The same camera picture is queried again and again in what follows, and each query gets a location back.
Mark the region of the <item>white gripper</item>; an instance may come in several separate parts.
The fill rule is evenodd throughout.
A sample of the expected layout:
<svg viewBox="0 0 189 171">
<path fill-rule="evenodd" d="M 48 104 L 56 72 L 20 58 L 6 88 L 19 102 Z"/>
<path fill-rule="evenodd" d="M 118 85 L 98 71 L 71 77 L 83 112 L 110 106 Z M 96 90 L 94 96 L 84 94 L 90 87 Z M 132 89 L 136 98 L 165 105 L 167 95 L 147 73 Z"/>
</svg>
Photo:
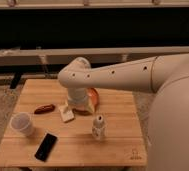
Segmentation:
<svg viewBox="0 0 189 171">
<path fill-rule="evenodd" d="M 88 105 L 89 97 L 85 88 L 68 88 L 67 102 L 72 108 L 85 110 Z"/>
</svg>

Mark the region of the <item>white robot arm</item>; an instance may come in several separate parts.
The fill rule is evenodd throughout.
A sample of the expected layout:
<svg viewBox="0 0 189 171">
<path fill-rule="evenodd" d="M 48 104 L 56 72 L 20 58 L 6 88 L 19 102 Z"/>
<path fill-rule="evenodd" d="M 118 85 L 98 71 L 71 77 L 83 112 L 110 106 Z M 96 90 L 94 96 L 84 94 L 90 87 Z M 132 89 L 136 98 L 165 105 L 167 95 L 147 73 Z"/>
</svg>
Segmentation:
<svg viewBox="0 0 189 171">
<path fill-rule="evenodd" d="M 153 92 L 147 171 L 189 171 L 189 54 L 165 55 L 93 68 L 79 57 L 58 74 L 68 89 Z"/>
</svg>

